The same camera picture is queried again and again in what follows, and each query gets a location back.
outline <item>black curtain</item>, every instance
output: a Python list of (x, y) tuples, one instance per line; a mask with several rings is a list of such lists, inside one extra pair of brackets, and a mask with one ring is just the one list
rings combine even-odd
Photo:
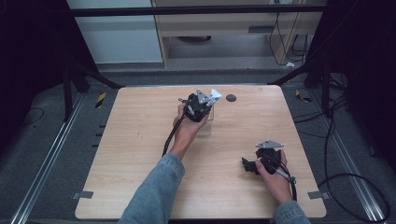
[[(309, 56), (325, 57), (332, 72), (347, 76), (346, 97), (355, 118), (369, 145), (396, 171), (394, 1), (358, 0), (355, 5), (352, 1), (330, 0), (329, 4), (348, 7), (323, 14)], [(329, 37), (331, 44), (324, 45)]]
[(0, 153), (35, 95), (62, 83), (65, 54), (98, 72), (75, 19), (45, 13), (65, 9), (65, 0), (0, 0)]

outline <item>aluminum rail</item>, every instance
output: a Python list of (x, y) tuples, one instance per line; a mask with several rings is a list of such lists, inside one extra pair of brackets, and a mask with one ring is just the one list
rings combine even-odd
[(33, 207), (35, 206), (35, 201), (37, 200), (41, 190), (44, 187), (44, 184), (47, 181), (48, 176), (50, 175), (50, 171), (52, 170), (53, 165), (58, 158), (59, 153), (61, 152), (64, 141), (66, 140), (67, 135), (69, 134), (74, 121), (76, 120), (78, 111), (80, 109), (81, 103), (84, 99), (84, 94), (79, 93), (74, 105), (74, 112), (71, 114), (69, 120), (65, 121), (61, 127), (61, 130), (58, 132), (54, 142), (52, 143), (51, 148), (49, 149), (49, 153), (47, 154), (46, 159), (41, 165), (40, 170), (35, 176), (35, 180), (33, 181), (31, 187), (26, 193), (23, 201), (21, 202), (18, 210), (15, 212), (14, 216), (11, 219), (11, 224), (22, 224), (27, 221), (27, 218), (30, 215)]
[[(309, 91), (311, 96), (313, 96), (313, 102), (317, 106), (317, 108), (321, 109), (320, 107), (320, 96), (318, 96), (318, 93), (315, 91)], [(322, 121), (325, 125), (326, 128), (330, 128), (330, 122), (326, 118), (325, 115), (322, 115)], [(343, 140), (341, 136), (338, 134), (337, 130), (334, 130), (334, 133), (331, 136), (331, 139), (334, 143), (335, 150), (338, 154), (338, 157), (341, 161), (341, 163), (344, 166), (344, 169), (351, 174), (355, 175), (361, 175), (361, 171), (359, 170), (358, 166), (355, 164), (355, 162), (352, 160), (350, 157), (347, 147), (344, 145)], [(357, 178), (349, 178), (350, 182), (358, 195), (358, 198), (361, 201), (361, 205), (363, 206), (364, 211), (366, 212), (366, 215), (370, 220), (372, 221), (377, 221), (380, 219), (383, 219), (385, 216), (378, 205), (378, 202), (375, 199), (374, 194), (370, 190), (370, 187), (367, 185), (367, 183), (361, 179)]]

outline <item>small round object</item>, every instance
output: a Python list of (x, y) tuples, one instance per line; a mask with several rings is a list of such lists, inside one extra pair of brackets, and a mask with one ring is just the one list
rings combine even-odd
[(225, 97), (225, 99), (226, 99), (228, 102), (235, 102), (235, 101), (236, 101), (236, 96), (233, 95), (233, 94), (228, 94), (228, 95)]

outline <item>wooden tabletop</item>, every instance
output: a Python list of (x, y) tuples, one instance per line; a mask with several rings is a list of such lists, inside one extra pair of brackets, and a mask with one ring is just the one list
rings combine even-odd
[[(178, 98), (199, 89), (223, 97), (215, 104), (211, 134), (197, 136), (183, 163), (186, 174), (171, 218), (270, 218), (276, 203), (258, 175), (245, 172), (241, 158), (256, 159), (256, 144), (267, 139), (284, 145), (296, 177), (299, 205), (308, 217), (324, 217), (318, 187), (278, 86), (175, 86), (120, 89), (92, 164), (76, 216), (120, 218), (136, 189), (161, 158), (177, 115)], [(236, 96), (228, 102), (226, 96)]]

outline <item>cable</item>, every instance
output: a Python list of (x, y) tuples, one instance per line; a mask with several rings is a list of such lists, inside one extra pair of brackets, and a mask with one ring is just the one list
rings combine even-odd
[[(340, 107), (346, 105), (346, 104), (344, 104), (344, 105), (339, 105), (339, 104), (343, 103), (343, 102), (346, 101), (346, 100), (347, 100), (347, 99), (344, 98), (344, 99), (342, 99), (340, 102), (334, 103), (328, 110), (321, 111), (321, 112), (318, 111), (318, 112), (306, 114), (306, 115), (311, 115), (311, 114), (319, 113), (319, 114), (317, 114), (317, 115), (315, 115), (314, 117), (311, 117), (311, 118), (309, 118), (309, 119), (296, 120), (296, 121), (294, 121), (294, 123), (303, 123), (303, 122), (307, 122), (307, 121), (309, 121), (309, 120), (316, 119), (316, 118), (320, 117), (321, 115), (326, 114), (326, 113), (329, 112), (329, 111), (330, 111), (330, 112), (335, 111), (335, 110), (339, 109)], [(296, 119), (296, 118), (299, 118), (299, 117), (303, 117), (303, 116), (306, 116), (306, 115), (300, 115), (300, 116), (294, 117), (293, 119)]]
[(340, 23), (338, 23), (338, 25), (332, 30), (332, 32), (327, 36), (326, 39), (324, 39), (324, 41), (322, 41), (321, 45), (319, 47), (317, 47), (317, 49), (315, 51), (313, 51), (310, 54), (310, 58), (313, 58), (315, 56), (316, 53), (318, 53), (318, 51), (325, 45), (327, 44), (327, 42), (329, 40), (332, 39), (332, 36), (336, 33), (336, 31), (338, 29), (340, 29), (341, 25), (347, 20), (347, 18), (349, 17), (349, 15), (352, 13), (353, 9), (355, 9), (356, 5), (358, 4), (359, 0), (355, 0), (354, 5), (352, 6), (352, 8), (348, 11), (348, 13), (345, 15), (345, 17), (340, 21)]
[(332, 75), (330, 75), (330, 84), (331, 87), (339, 90), (339, 91), (346, 91), (347, 90), (347, 86), (344, 84), (344, 80), (339, 81), (337, 80), (335, 77), (333, 77)]
[(273, 163), (276, 164), (277, 167), (279, 167), (280, 169), (282, 169), (282, 171), (288, 176), (288, 180), (290, 183), (290, 187), (291, 187), (291, 196), (293, 197), (293, 200), (297, 202), (297, 189), (296, 189), (296, 179), (294, 178), (294, 176), (291, 176), (288, 167), (286, 167), (286, 164), (283, 163), (282, 161), (278, 161), (278, 160), (274, 160), (273, 158), (271, 158), (268, 155), (263, 155), (268, 161), (271, 161)]
[(22, 125), (33, 124), (33, 123), (38, 122), (41, 118), (43, 118), (43, 116), (44, 116), (44, 109), (43, 109), (43, 108), (40, 108), (40, 107), (32, 107), (32, 108), (30, 108), (30, 109), (31, 109), (31, 110), (33, 110), (33, 109), (41, 110), (41, 115), (40, 115), (40, 117), (38, 117), (38, 119), (35, 119), (35, 120), (33, 120), (33, 121), (30, 121), (30, 122), (23, 123)]
[(304, 61), (306, 56), (307, 56), (307, 54), (308, 54), (308, 49), (309, 49), (309, 47), (308, 47), (308, 45), (309, 45), (308, 44), (308, 35), (304, 35), (304, 46), (303, 46), (303, 49), (294, 49), (294, 46), (295, 46), (295, 43), (296, 43), (298, 37), (299, 37), (298, 35), (296, 35), (294, 37), (293, 44), (291, 45), (291, 52), (295, 56), (303, 57), (303, 61)]
[(282, 38), (282, 35), (281, 35), (281, 33), (280, 33), (279, 22), (278, 22), (278, 21), (279, 21), (279, 12), (276, 13), (276, 21), (275, 21), (274, 29), (273, 29), (273, 31), (272, 31), (271, 34), (270, 34), (270, 40), (269, 40), (269, 42), (270, 42), (270, 49), (271, 49), (271, 51), (272, 51), (272, 53), (273, 53), (273, 55), (274, 55), (274, 58), (275, 58), (276, 63), (277, 63), (278, 65), (286, 65), (285, 63), (280, 63), (280, 62), (277, 61), (276, 56), (275, 56), (275, 53), (274, 53), (274, 50), (273, 50), (273, 48), (272, 48), (272, 35), (273, 35), (274, 31), (275, 31), (275, 28), (277, 28), (277, 31), (278, 31), (278, 33), (279, 33), (280, 42), (282, 43), (283, 52), (284, 52), (286, 58), (288, 58), (288, 59), (290, 60), (291, 63), (297, 63), (297, 62), (302, 61), (302, 60), (293, 60), (293, 59), (289, 58), (288, 53), (286, 52), (285, 43), (283, 42), (283, 38)]
[(183, 119), (186, 118), (186, 111), (187, 111), (187, 106), (184, 106), (183, 115), (180, 117), (180, 119), (177, 120), (175, 126), (172, 129), (172, 132), (169, 134), (168, 139), (165, 142), (165, 146), (163, 147), (163, 156), (166, 154), (169, 148), (169, 144), (171, 143), (172, 138), (175, 135), (178, 126), (180, 126), (181, 121), (183, 121)]
[(315, 134), (312, 134), (312, 133), (305, 133), (305, 132), (302, 132), (302, 131), (297, 131), (297, 133), (303, 133), (303, 134), (310, 135), (310, 136), (313, 136), (313, 137), (318, 137), (318, 138), (326, 138), (326, 136), (319, 136), (319, 135), (315, 135)]
[[(326, 137), (325, 137), (325, 148), (324, 148), (324, 172), (325, 172), (325, 180), (323, 180), (320, 184), (318, 184), (318, 187), (320, 187), (320, 186), (322, 186), (324, 183), (326, 183), (326, 186), (327, 186), (327, 188), (328, 188), (328, 191), (329, 191), (330, 195), (332, 196), (332, 198), (334, 199), (334, 201), (335, 201), (342, 209), (344, 209), (347, 213), (349, 213), (350, 215), (352, 215), (354, 218), (356, 218), (356, 219), (358, 219), (358, 220), (360, 220), (360, 221), (369, 222), (369, 223), (381, 223), (381, 222), (386, 221), (386, 220), (389, 218), (389, 216), (390, 216), (390, 205), (389, 205), (388, 201), (385, 199), (385, 196), (383, 195), (383, 193), (381, 192), (381, 190), (380, 190), (379, 188), (377, 188), (377, 187), (376, 187), (372, 182), (370, 182), (368, 179), (366, 179), (365, 177), (360, 176), (360, 175), (344, 173), (344, 174), (332, 175), (332, 176), (330, 176), (330, 177), (328, 176), (328, 170), (327, 170), (327, 167), (328, 167), (328, 165), (327, 165), (328, 143), (329, 143), (329, 138), (330, 138), (330, 136), (332, 135), (332, 133), (333, 133), (334, 130), (335, 130), (335, 123), (334, 123), (333, 115), (334, 115), (334, 112), (335, 112), (338, 108), (340, 108), (340, 107), (346, 105), (346, 104), (342, 104), (345, 100), (346, 100), (346, 98), (345, 98), (344, 96), (341, 96), (340, 98), (337, 98), (337, 99), (334, 101), (334, 104), (332, 105), (332, 107), (329, 108), (331, 123), (330, 123), (329, 130), (327, 131), (327, 134), (326, 134)], [(317, 118), (317, 117), (318, 117), (318, 116), (314, 116), (314, 117), (312, 117), (312, 118), (305, 119), (305, 120), (300, 120), (300, 121), (296, 121), (296, 122), (305, 122), (305, 121), (309, 121), (309, 120), (311, 120), (311, 119), (315, 119), (315, 118)], [(335, 197), (334, 193), (332, 192), (332, 188), (331, 188), (331, 186), (330, 186), (330, 180), (331, 180), (331, 179), (334, 179), (334, 178), (336, 178), (336, 177), (339, 177), (339, 176), (346, 176), (346, 175), (351, 175), (351, 176), (354, 176), (354, 177), (363, 179), (364, 181), (366, 181), (367, 183), (369, 183), (369, 185), (370, 185), (373, 189), (375, 189), (375, 191), (381, 196), (381, 198), (383, 199), (383, 201), (385, 202), (385, 205), (386, 205), (386, 207), (387, 207), (387, 213), (386, 213), (386, 215), (385, 215), (384, 218), (382, 218), (382, 219), (380, 219), (380, 220), (377, 220), (377, 221), (372, 221), (372, 220), (369, 220), (369, 219), (367, 219), (367, 218), (360, 217), (360, 216), (358, 216), (358, 215), (352, 213), (352, 212), (351, 212), (350, 210), (348, 210), (347, 208), (345, 208), (345, 207), (337, 200), (337, 198)]]
[[(322, 183), (320, 183), (318, 186), (323, 185), (323, 183), (326, 183), (326, 187), (330, 193), (330, 195), (332, 196), (332, 198), (334, 199), (334, 201), (342, 208), (344, 209), (344, 211), (346, 211), (347, 213), (349, 213), (350, 215), (352, 215), (354, 218), (360, 220), (360, 221), (364, 221), (364, 222), (368, 222), (368, 223), (382, 223), (385, 222), (389, 217), (390, 217), (390, 205), (388, 203), (388, 201), (385, 199), (384, 194), (381, 192), (381, 190), (379, 188), (377, 188), (371, 181), (369, 181), (368, 179), (366, 179), (365, 177), (361, 176), (361, 175), (355, 175), (355, 174), (349, 174), (349, 173), (344, 173), (344, 174), (338, 174), (338, 175), (333, 175), (333, 176), (328, 176), (328, 170), (327, 170), (327, 151), (328, 151), (328, 143), (329, 143), (329, 138), (330, 138), (330, 130), (332, 128), (334, 124), (334, 118), (333, 118), (333, 113), (331, 113), (331, 122), (330, 122), (330, 127), (329, 127), (329, 131), (327, 133), (326, 136), (326, 140), (325, 140), (325, 147), (324, 147), (324, 173), (325, 173), (325, 180), (322, 181)], [(346, 207), (344, 207), (335, 197), (334, 193), (332, 192), (332, 188), (330, 186), (330, 180), (334, 179), (338, 176), (343, 176), (343, 175), (351, 175), (360, 179), (363, 179), (364, 181), (366, 181), (367, 183), (370, 184), (370, 186), (375, 189), (375, 191), (377, 191), (377, 193), (381, 196), (382, 200), (385, 202), (385, 205), (387, 207), (387, 213), (385, 215), (384, 218), (380, 219), (380, 220), (376, 220), (376, 221), (372, 221), (370, 219), (367, 219), (365, 217), (360, 217), (359, 215), (356, 215), (355, 213), (351, 212), (349, 209), (347, 209)]]

